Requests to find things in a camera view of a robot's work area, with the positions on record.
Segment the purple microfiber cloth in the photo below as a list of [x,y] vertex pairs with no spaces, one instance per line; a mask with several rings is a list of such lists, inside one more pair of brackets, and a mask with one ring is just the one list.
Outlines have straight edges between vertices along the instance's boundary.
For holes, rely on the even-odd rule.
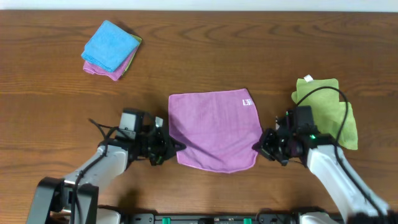
[[170,135],[187,146],[177,152],[179,164],[225,174],[255,165],[252,145],[262,128],[247,89],[173,94],[168,112]]

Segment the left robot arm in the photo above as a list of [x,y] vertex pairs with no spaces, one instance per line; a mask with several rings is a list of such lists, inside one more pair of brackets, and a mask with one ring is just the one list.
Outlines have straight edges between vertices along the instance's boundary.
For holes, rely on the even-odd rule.
[[118,126],[94,124],[103,136],[95,154],[76,171],[45,177],[37,185],[28,223],[124,223],[118,211],[98,206],[98,196],[140,158],[160,166],[186,146],[170,136],[162,118],[125,108]]

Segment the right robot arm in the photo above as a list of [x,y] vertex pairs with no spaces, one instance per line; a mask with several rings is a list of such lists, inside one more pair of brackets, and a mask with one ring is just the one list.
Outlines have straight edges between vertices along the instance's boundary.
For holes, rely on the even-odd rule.
[[300,159],[323,184],[345,223],[397,223],[391,210],[360,178],[331,134],[322,134],[310,106],[298,106],[277,119],[253,145],[259,155],[286,166]]

